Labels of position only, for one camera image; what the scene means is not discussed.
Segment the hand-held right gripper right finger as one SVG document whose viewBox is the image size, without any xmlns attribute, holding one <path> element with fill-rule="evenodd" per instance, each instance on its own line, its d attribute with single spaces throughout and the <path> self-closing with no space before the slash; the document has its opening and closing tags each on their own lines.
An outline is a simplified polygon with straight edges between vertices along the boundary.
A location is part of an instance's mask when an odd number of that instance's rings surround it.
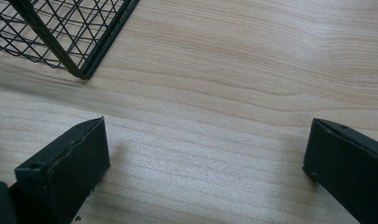
<svg viewBox="0 0 378 224">
<path fill-rule="evenodd" d="M 361 224 L 378 224 L 378 142 L 354 129 L 314 119 L 303 170 Z"/>
</svg>

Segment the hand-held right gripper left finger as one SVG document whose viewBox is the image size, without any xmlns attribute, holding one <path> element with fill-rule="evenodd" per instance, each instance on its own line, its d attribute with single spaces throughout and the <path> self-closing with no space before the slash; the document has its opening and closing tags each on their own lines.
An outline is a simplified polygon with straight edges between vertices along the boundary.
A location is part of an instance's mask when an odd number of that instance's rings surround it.
<svg viewBox="0 0 378 224">
<path fill-rule="evenodd" d="M 20 224 L 70 224 L 109 166 L 105 119 L 75 125 L 15 168 Z"/>
</svg>

